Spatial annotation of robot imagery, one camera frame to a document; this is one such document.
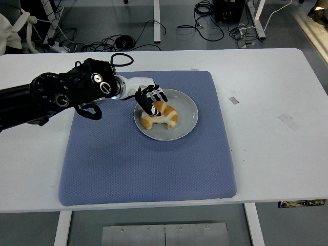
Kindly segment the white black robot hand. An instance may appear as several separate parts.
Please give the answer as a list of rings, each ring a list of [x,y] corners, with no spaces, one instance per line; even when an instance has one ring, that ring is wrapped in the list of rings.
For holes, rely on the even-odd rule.
[[[126,100],[134,97],[141,108],[150,116],[161,116],[154,103],[157,101],[167,102],[168,99],[163,89],[152,79],[147,77],[133,77],[127,79],[117,75],[120,83],[120,91],[117,98]]]

